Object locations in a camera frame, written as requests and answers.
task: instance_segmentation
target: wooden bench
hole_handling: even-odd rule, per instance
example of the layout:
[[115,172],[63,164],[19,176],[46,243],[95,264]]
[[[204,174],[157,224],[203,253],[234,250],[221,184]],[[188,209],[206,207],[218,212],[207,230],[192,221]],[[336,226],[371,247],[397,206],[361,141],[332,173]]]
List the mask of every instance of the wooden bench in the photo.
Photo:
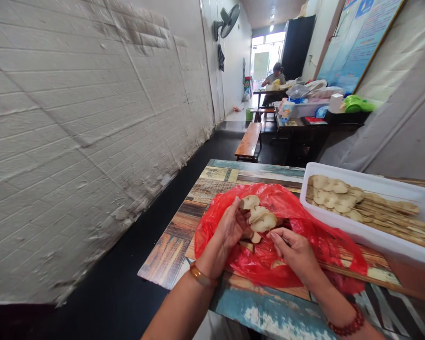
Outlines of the wooden bench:
[[255,119],[254,122],[259,122],[261,121],[261,114],[264,113],[264,117],[266,117],[266,115],[268,113],[273,113],[275,114],[275,109],[274,108],[267,108],[267,109],[252,109],[250,110],[251,113],[255,113]]
[[[236,149],[235,156],[237,161],[242,159],[243,161],[258,162],[258,156],[262,148],[260,132],[261,123],[250,123],[244,137],[241,140],[241,144],[239,144]],[[255,156],[258,141],[260,142],[260,151],[258,151],[258,154]]]

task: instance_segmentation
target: red plastic bag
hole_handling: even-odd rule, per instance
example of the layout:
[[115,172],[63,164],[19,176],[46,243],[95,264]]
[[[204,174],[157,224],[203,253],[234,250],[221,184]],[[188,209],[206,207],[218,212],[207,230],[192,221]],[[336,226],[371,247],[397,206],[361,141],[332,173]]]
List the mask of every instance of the red plastic bag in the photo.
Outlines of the red plastic bag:
[[[307,238],[319,261],[344,268],[340,260],[340,247],[342,247],[353,256],[349,269],[362,275],[367,274],[367,263],[354,241],[340,229],[332,228],[310,215],[299,199],[279,184],[238,185],[226,193],[218,194],[198,224],[195,233],[196,258],[199,258],[213,237],[225,209],[233,203],[234,198],[236,196],[244,198],[248,195],[257,195],[261,206],[279,218],[289,219],[289,226],[285,227]],[[260,285],[277,288],[302,286],[289,266],[271,269],[274,260],[281,258],[277,256],[272,240],[266,234],[260,233],[260,235],[262,240],[255,245],[254,254],[236,245],[228,257],[227,264],[238,274]],[[343,293],[355,294],[365,287],[361,281],[332,272],[328,273],[328,277]]]

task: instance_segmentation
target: person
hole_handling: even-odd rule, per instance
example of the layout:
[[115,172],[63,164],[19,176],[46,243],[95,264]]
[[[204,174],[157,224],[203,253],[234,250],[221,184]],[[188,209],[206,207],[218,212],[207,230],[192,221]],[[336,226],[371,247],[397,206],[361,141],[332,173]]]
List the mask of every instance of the person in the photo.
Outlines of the person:
[[[227,208],[219,225],[194,263],[197,274],[187,271],[168,294],[143,334],[142,339],[192,339],[204,319],[214,292],[214,282],[222,273],[231,249],[249,228],[249,214],[238,208],[239,198]],[[328,321],[345,327],[356,321],[359,313],[329,282],[321,270],[307,239],[295,232],[278,228],[269,232],[275,249],[302,283],[314,295]],[[363,325],[347,339],[384,339],[363,319]]]
[[[261,87],[265,87],[266,85],[270,85],[274,80],[280,80],[280,85],[285,84],[285,75],[283,72],[283,67],[279,62],[276,62],[274,67],[272,68],[273,73],[271,73],[265,81],[261,84]],[[262,106],[268,107],[269,104],[277,101],[281,101],[283,97],[286,97],[284,93],[278,94],[267,94],[264,96]]]

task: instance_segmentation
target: hand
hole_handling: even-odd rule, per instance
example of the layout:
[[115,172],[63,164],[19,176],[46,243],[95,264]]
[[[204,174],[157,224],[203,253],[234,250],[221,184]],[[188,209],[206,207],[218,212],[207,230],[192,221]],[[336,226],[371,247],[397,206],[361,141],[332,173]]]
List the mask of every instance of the hand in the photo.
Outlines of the hand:
[[277,254],[283,256],[303,284],[308,287],[323,278],[324,273],[305,237],[286,228],[273,229],[269,236],[274,241]]
[[238,243],[247,227],[246,219],[238,209],[239,201],[239,197],[236,196],[233,203],[225,210],[213,236],[219,238],[228,250]]
[[238,207],[239,197],[235,197],[232,205],[222,215],[216,232],[206,245],[203,254],[197,259],[198,270],[212,279],[220,276],[230,250],[238,243],[247,227],[246,219]]

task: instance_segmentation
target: white plastic container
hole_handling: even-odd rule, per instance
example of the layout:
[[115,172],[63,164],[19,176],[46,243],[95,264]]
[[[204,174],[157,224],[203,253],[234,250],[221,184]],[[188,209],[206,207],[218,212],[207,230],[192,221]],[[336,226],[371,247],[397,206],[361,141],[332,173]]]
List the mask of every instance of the white plastic container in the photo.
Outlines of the white plastic container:
[[307,103],[307,104],[296,104],[289,116],[290,119],[302,118],[302,117],[314,117],[315,112],[322,106],[328,106],[329,102],[322,103]]
[[397,258],[407,260],[408,262],[414,260],[417,264],[418,262],[425,264],[425,247],[307,203],[307,183],[309,177],[312,175],[325,175],[330,178],[341,179],[351,186],[377,193],[386,199],[413,202],[420,207],[421,213],[419,214],[419,218],[424,222],[425,188],[379,176],[311,162],[306,167],[300,196],[301,204],[315,218],[331,227],[343,230],[357,243],[384,254],[396,255]]

